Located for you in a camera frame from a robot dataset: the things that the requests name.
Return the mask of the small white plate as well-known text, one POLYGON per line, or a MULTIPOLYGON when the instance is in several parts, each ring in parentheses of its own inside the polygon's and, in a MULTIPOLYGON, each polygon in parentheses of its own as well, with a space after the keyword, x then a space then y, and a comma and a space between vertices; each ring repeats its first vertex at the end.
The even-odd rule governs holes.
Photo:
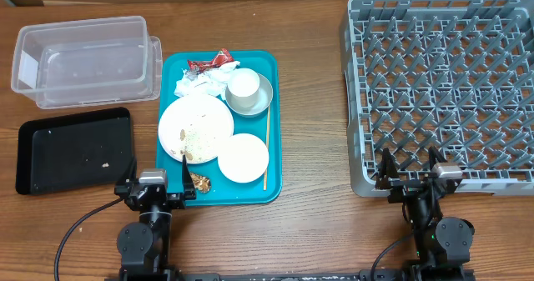
POLYGON ((269 161, 266 144, 253 134, 235 134, 225 139, 218 148, 219 169, 235 183, 254 182, 264 175, 269 161))

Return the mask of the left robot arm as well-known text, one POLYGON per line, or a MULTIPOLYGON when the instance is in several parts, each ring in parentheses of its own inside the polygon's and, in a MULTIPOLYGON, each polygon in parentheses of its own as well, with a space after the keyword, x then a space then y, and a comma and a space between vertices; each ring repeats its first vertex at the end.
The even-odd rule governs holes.
POLYGON ((136 176, 137 162, 132 160, 114 193, 139 220, 126 225, 118 234, 121 254, 120 280, 183 280, 179 270, 169 264, 172 212, 184 209, 185 202, 196 199, 193 179, 182 160, 181 193, 168 192, 168 177, 163 168, 148 169, 136 176))

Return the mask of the large white plate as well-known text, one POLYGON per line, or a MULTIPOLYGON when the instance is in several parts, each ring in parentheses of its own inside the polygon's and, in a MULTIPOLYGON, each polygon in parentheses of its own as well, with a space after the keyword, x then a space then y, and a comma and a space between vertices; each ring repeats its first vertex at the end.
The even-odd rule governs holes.
POLYGON ((208 94, 178 98, 164 110, 158 125, 163 150, 189 164, 217 158, 220 144, 233 134, 234 119, 229 108, 208 94))

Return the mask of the brown food scrap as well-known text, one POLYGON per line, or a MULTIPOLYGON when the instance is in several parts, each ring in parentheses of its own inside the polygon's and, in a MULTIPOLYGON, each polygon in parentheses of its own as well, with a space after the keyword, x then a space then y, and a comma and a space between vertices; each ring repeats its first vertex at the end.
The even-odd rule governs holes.
POLYGON ((199 175, 197 173, 191 173, 194 187, 201 193, 208 193, 211 189, 211 181, 209 178, 199 175))

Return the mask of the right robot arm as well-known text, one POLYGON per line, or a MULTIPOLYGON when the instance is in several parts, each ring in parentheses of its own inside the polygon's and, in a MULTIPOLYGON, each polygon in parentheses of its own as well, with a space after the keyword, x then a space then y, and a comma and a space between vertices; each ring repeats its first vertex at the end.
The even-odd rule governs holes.
POLYGON ((421 179, 403 181, 395 157, 385 148, 375 183, 387 190, 389 203, 400 203, 411 232, 385 248, 375 259, 370 280, 473 280, 474 273, 463 265, 470 261, 475 228, 463 218, 446 217, 439 200, 453 194, 462 181, 462 171, 449 163, 434 147, 429 148, 431 171, 421 179), (417 259, 407 260, 400 269, 379 269, 378 264, 393 248, 413 239, 417 259))

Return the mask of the red snack wrapper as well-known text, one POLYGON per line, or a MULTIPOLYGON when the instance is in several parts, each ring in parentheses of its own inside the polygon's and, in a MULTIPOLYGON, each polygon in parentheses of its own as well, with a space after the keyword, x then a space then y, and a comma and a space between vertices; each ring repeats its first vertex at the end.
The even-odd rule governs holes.
POLYGON ((223 64, 234 61, 233 56, 226 48, 220 49, 217 54, 209 61, 188 61, 189 70, 194 73, 202 73, 212 68, 219 68, 223 64))

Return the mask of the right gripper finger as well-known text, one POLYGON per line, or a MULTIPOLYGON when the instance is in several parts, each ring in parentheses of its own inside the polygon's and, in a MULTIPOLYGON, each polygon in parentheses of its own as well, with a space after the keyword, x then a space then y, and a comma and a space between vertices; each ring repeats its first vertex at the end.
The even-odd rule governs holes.
POLYGON ((428 150, 429 156, 429 168, 437 176, 443 174, 443 168, 441 167, 442 163, 446 163, 446 158, 439 152, 435 146, 430 146, 428 150))
POLYGON ((395 165, 395 158, 388 148, 382 152, 382 160, 375 182, 375 188, 393 188, 400 182, 399 174, 395 165))

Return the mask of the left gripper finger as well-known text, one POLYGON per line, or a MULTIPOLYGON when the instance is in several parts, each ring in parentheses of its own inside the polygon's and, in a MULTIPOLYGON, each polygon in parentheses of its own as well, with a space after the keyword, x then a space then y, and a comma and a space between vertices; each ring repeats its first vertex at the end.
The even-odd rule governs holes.
POLYGON ((130 183, 132 179, 136 179, 136 173, 137 159, 136 157, 132 157, 123 175, 119 178, 118 185, 125 185, 126 183, 130 183))
POLYGON ((184 193, 195 193, 195 186, 191 174, 188 169, 187 158, 182 156, 182 184, 184 193))

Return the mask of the white napkin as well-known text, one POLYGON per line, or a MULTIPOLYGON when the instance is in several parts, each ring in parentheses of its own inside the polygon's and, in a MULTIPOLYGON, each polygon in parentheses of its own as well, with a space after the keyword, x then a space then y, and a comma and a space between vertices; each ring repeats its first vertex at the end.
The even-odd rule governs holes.
POLYGON ((223 64, 219 68, 210 68, 202 73, 184 70, 183 77, 176 82, 174 95, 184 97, 191 94, 208 94, 225 100, 227 83, 232 72, 238 68, 240 61, 223 64))

